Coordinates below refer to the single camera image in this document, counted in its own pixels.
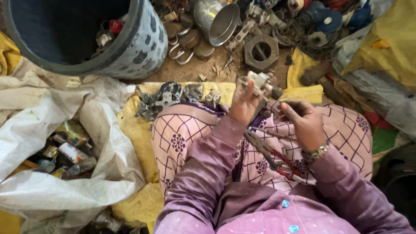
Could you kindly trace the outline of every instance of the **hex nut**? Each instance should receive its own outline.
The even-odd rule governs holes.
[[[256,56],[257,52],[253,52],[253,50],[256,50],[255,47],[257,44],[259,44],[260,48],[267,56],[267,59],[264,61]],[[276,65],[278,58],[279,43],[276,38],[266,35],[258,35],[247,42],[244,46],[244,61],[254,72],[260,73],[269,71]]]

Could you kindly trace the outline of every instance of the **blue button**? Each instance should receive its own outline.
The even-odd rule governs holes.
[[[288,207],[288,206],[289,206],[289,201],[288,201],[288,200],[283,200],[283,201],[282,201],[282,206],[283,206],[284,208]]]
[[[299,231],[299,227],[297,225],[292,225],[289,227],[289,231],[292,233],[297,233]]]

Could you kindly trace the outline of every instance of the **gold watch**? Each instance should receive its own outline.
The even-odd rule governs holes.
[[[305,160],[306,164],[312,164],[313,162],[315,162],[315,160],[317,158],[319,158],[325,151],[328,150],[329,147],[329,141],[327,140],[325,145],[322,145],[321,147],[319,147],[318,149],[308,153],[308,154],[303,154],[303,159]]]

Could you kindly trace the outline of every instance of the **pink patterned fabric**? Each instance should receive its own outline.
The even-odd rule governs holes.
[[[269,102],[266,108],[271,111],[271,116],[267,119],[257,116],[252,127],[294,136],[293,124],[290,121],[284,121],[284,118],[279,115],[278,106],[278,101]],[[324,131],[328,140],[360,174],[370,180],[372,137],[368,122],[356,111],[337,105],[316,108],[322,112]],[[155,119],[152,146],[158,165],[159,182],[165,198],[169,193],[172,180],[187,160],[189,146],[194,140],[209,134],[224,114],[219,108],[212,110],[201,103],[188,103],[167,108]],[[228,177],[228,181],[264,184],[281,189],[287,194],[299,183],[315,184],[316,180],[305,166],[301,156],[302,149],[296,141],[278,139],[259,131],[256,134],[279,152],[285,148],[286,157],[300,169],[304,179],[289,181],[276,171],[272,171],[263,154],[257,152],[244,138],[236,148],[236,167],[233,175]],[[273,160],[275,163],[281,161],[276,157]],[[286,164],[283,164],[281,169],[291,172]]]

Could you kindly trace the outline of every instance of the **blue plastic part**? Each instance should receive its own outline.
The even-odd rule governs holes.
[[[313,1],[308,5],[306,11],[313,15],[313,22],[317,23],[325,19],[325,16],[329,11],[329,7],[325,7],[320,1]]]
[[[326,35],[337,31],[342,25],[342,14],[337,10],[330,10],[325,18],[331,17],[332,21],[325,24],[324,21],[316,24],[316,30],[325,33]]]
[[[355,31],[360,30],[369,25],[373,20],[373,17],[374,15],[371,14],[370,0],[367,0],[361,9],[354,11],[347,27],[352,28]]]

